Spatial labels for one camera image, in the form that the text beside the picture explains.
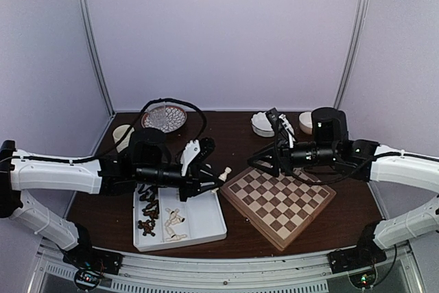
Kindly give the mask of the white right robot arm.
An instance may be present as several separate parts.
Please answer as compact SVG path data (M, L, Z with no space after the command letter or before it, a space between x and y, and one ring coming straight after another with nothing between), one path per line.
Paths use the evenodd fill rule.
M285 174L307 185L296 168L331 166L339 175L329 180L338 183L347 178L364 182L389 182L438 192L438 158L397 150L376 141L351 140L346 115L331 107L311 112L312 141L297 142L286 115L272 108L257 113L252 122L267 123L274 142L248 159L248 164L272 176ZM373 222L364 227L352 261L367 266L384 250L438 230L438 198L390 220Z

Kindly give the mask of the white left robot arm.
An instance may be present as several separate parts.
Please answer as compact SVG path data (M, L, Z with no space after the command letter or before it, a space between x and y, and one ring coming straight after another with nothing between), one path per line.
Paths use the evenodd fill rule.
M210 138L191 140L172 163L165 134L155 128L117 138L114 157L56 158L1 146L1 217L32 229L83 268L99 261L88 231L39 203L33 189L79 191L99 196L133 196L132 237L141 252L204 244L227 235L216 189L225 174L204 161L214 150Z

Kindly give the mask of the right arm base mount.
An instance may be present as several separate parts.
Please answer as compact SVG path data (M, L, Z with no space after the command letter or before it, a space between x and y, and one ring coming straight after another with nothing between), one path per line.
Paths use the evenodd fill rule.
M382 250L371 251L360 248L334 250L327 257L333 274L371 267L387 259L386 253Z

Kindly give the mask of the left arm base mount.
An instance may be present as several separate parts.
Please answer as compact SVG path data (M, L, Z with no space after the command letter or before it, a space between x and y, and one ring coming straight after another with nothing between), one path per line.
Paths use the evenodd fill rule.
M120 253L95 248L90 253L82 254L72 250L61 250L61 252L63 262L75 266L78 270L85 270L98 275L118 275L123 261L123 255Z

